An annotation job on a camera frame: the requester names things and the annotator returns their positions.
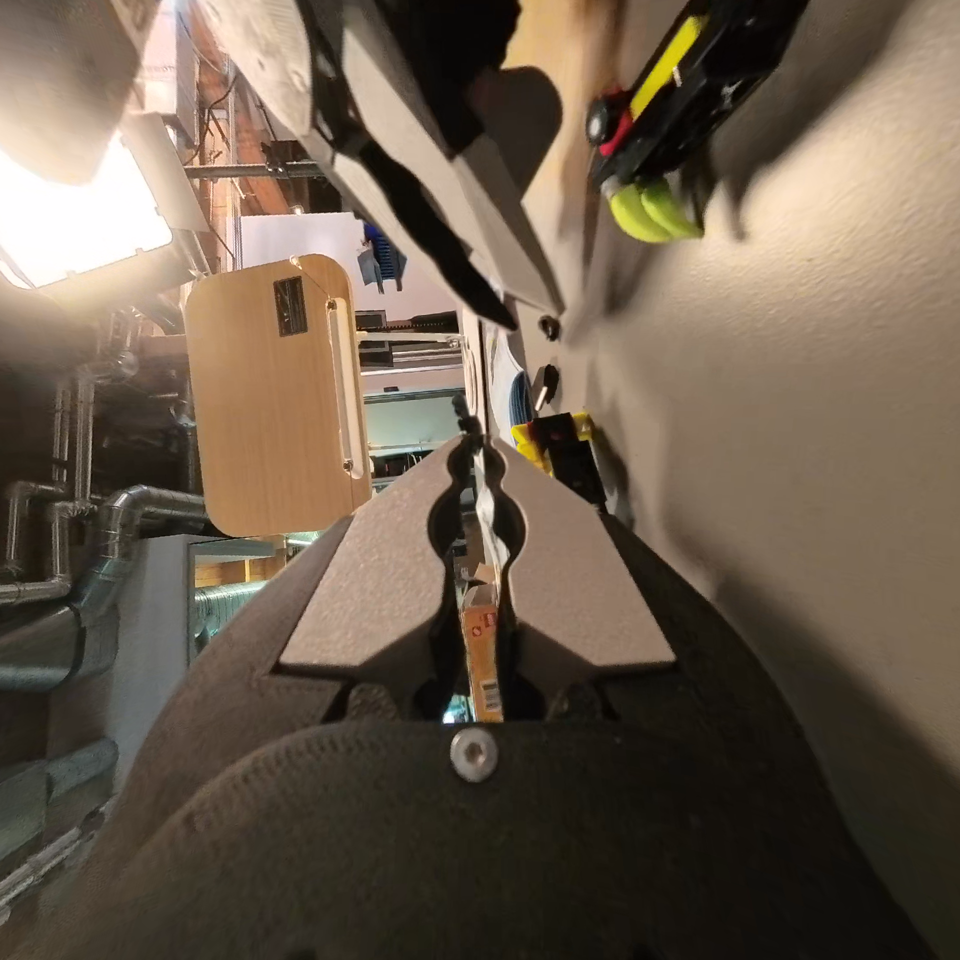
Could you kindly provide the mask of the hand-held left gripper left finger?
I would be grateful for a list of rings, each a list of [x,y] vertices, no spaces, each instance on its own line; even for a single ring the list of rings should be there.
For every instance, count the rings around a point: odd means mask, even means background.
[[[474,441],[453,438],[356,510],[279,656],[279,672],[385,688],[445,711],[464,666],[452,571]]]

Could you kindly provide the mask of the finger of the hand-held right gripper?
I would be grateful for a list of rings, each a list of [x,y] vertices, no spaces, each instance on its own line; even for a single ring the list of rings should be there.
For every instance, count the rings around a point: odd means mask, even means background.
[[[468,90],[480,134],[453,154],[409,59],[409,2],[343,2],[342,70],[362,145],[334,171],[379,228],[476,316],[518,326],[504,296],[565,309],[524,208],[557,132],[556,90],[536,69],[486,71]]]
[[[338,154],[362,145],[342,65],[340,3],[334,3],[331,38],[312,2],[199,1],[198,7],[270,118],[320,174],[334,174]]]

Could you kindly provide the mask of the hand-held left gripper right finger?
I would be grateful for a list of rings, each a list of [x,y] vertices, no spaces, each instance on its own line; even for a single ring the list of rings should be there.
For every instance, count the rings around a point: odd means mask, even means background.
[[[485,445],[506,714],[545,714],[574,687],[670,669],[676,654],[607,529],[609,517],[500,438]]]

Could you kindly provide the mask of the wooden book stand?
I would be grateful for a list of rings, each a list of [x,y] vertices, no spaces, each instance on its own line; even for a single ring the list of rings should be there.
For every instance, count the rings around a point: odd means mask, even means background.
[[[203,497],[231,537],[323,531],[373,496],[352,283],[322,254],[198,281],[184,307]]]

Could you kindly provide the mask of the red yellow toy brick arm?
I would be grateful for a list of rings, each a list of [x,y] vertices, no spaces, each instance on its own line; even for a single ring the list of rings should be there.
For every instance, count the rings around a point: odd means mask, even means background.
[[[517,452],[552,476],[598,513],[606,514],[607,494],[594,456],[594,423],[587,413],[541,416],[511,426]]]

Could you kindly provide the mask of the studio light panel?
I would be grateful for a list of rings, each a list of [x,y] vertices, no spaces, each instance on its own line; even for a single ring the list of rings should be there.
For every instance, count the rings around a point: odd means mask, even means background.
[[[129,114],[92,178],[54,181],[1,151],[1,272],[42,289],[210,225],[162,115]]]

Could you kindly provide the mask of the black toy brick green claws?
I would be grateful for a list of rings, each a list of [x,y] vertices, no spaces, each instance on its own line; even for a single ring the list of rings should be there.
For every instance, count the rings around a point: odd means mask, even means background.
[[[590,184],[624,234],[648,245],[703,236],[668,176],[780,66],[808,5],[687,2],[632,85],[590,102]]]

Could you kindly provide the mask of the metal air duct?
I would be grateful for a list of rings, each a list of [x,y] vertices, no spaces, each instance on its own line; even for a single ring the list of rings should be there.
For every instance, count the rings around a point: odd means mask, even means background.
[[[79,502],[53,502],[46,578],[2,584],[2,607],[20,609],[2,625],[3,693],[48,693],[108,671],[119,645],[118,598],[134,567],[142,523],[205,523],[209,517],[200,494],[147,485],[118,490],[98,508],[93,558],[75,581],[70,525],[90,510]]]

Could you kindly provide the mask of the open cardboard box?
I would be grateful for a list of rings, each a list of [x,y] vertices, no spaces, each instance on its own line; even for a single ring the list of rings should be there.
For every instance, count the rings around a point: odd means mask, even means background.
[[[460,606],[466,677],[473,718],[482,724],[502,723],[504,711],[498,678],[499,596],[496,582],[482,579],[492,569],[480,564],[468,580]]]

